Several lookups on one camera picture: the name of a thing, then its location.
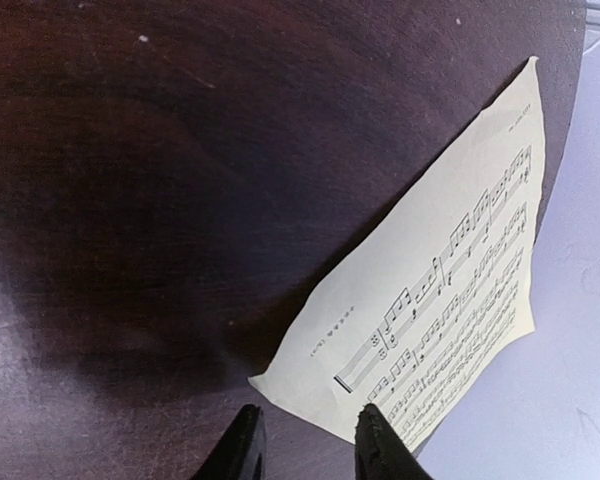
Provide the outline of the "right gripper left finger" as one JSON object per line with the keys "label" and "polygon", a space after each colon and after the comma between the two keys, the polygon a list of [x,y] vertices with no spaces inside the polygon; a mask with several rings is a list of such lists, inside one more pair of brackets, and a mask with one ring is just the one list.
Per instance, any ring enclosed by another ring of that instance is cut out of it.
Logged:
{"label": "right gripper left finger", "polygon": [[263,479],[265,465],[264,414],[260,407],[246,404],[239,410],[192,479]]}

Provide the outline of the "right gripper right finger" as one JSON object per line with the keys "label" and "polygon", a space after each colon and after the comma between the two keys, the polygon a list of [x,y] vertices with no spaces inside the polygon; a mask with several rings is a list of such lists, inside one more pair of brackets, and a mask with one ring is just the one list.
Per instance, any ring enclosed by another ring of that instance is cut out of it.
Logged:
{"label": "right gripper right finger", "polygon": [[373,403],[358,417],[355,476],[358,480],[432,480]]}

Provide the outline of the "yellowed sheet music paper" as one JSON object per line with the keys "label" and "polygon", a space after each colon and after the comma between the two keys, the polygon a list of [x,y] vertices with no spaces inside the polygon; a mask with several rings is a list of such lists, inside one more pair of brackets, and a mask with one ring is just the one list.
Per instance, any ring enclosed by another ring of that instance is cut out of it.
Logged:
{"label": "yellowed sheet music paper", "polygon": [[374,404],[407,448],[419,447],[493,358],[535,329],[544,173],[530,58],[319,282],[251,385],[345,441]]}

